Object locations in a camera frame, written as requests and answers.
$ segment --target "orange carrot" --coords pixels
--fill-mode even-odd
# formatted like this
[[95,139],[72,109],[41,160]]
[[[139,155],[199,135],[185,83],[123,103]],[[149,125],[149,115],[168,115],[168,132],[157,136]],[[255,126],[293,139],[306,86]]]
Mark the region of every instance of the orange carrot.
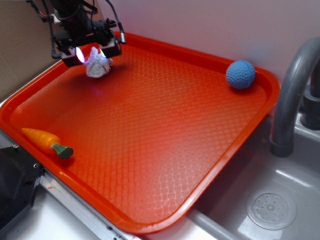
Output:
[[46,154],[57,154],[62,159],[70,158],[74,150],[60,144],[60,138],[50,132],[32,128],[22,128],[23,134]]

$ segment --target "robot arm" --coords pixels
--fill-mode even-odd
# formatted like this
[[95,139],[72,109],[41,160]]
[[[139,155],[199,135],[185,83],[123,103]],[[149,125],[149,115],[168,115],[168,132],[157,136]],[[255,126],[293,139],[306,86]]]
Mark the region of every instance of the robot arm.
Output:
[[[79,46],[90,43],[98,43],[101,51],[107,58],[118,56],[122,53],[120,44],[125,44],[125,32],[118,19],[116,11],[109,0],[115,20],[93,21],[92,15],[97,13],[97,8],[84,0],[50,0],[54,7],[54,15],[49,15],[45,0],[42,0],[47,15],[39,11],[32,0],[27,0],[44,22],[49,22],[52,57],[62,59],[68,67],[80,65],[84,62]],[[57,34],[53,34],[52,23],[56,18],[63,28]],[[111,28],[118,26],[120,38],[115,36]]]

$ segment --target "cardboard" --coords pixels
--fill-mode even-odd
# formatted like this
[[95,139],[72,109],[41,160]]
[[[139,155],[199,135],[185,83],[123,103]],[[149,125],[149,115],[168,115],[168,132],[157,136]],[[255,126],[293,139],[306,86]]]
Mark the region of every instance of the cardboard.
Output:
[[[41,0],[34,2],[45,12]],[[97,14],[94,19],[102,19],[102,15]],[[0,1],[0,29],[2,102],[57,60],[51,57],[49,24],[42,22],[31,5],[25,1]],[[54,26],[55,33],[59,29],[57,25]]]

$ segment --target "white cloth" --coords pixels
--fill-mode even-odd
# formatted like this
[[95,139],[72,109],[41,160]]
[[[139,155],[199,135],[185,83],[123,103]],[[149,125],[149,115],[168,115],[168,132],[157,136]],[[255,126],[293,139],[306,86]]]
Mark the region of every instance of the white cloth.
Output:
[[91,48],[90,57],[84,63],[86,74],[92,78],[100,78],[106,75],[113,64],[114,61],[111,58],[106,58],[102,52],[98,53],[98,49],[95,47]]

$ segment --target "tray rim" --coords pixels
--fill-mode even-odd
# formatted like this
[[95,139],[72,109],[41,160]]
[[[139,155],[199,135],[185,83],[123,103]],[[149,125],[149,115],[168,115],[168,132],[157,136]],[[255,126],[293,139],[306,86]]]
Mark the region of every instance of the tray rim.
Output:
[[[143,45],[142,49],[145,51],[163,55],[203,68],[212,69],[214,63],[217,65],[215,68],[221,69],[220,72],[223,74],[225,74],[228,66],[234,62],[233,60],[223,57],[145,38],[131,33],[127,33],[127,42],[131,47],[141,49],[141,45]],[[85,55],[88,55],[90,49],[91,45],[87,45],[82,48],[82,51]],[[44,86],[49,84],[51,81],[56,79],[67,69],[68,67],[66,67],[62,61],[59,61],[29,82],[25,87],[14,93],[6,102],[3,103],[0,108],[0,128],[17,143],[26,148],[36,159],[47,158],[47,156],[29,143],[26,138],[19,134],[16,129],[10,125],[11,114],[20,104],[42,89]],[[266,93],[265,104],[260,108],[254,118],[251,119],[241,134],[232,142],[232,144],[228,147],[226,152],[221,156],[216,164],[213,165],[207,175],[196,186],[196,188],[191,192],[181,206],[172,215],[161,221],[154,222],[152,224],[134,222],[131,218],[120,212],[116,206],[100,196],[95,190],[90,188],[90,186],[84,187],[79,182],[70,178],[70,176],[74,174],[69,172],[66,168],[62,171],[61,168],[59,168],[57,164],[52,161],[46,161],[44,167],[120,229],[139,235],[161,231],[171,226],[173,223],[177,222],[187,214],[202,193],[209,187],[210,183],[215,180],[225,165],[231,160],[232,156],[244,144],[252,131],[254,131],[254,129],[260,124],[260,122],[265,118],[265,116],[276,103],[280,91],[278,80],[267,70],[259,67],[255,67],[255,70],[257,76],[259,77],[256,78],[253,84],[257,84],[264,89]],[[106,207],[106,201],[109,202],[109,207]]]

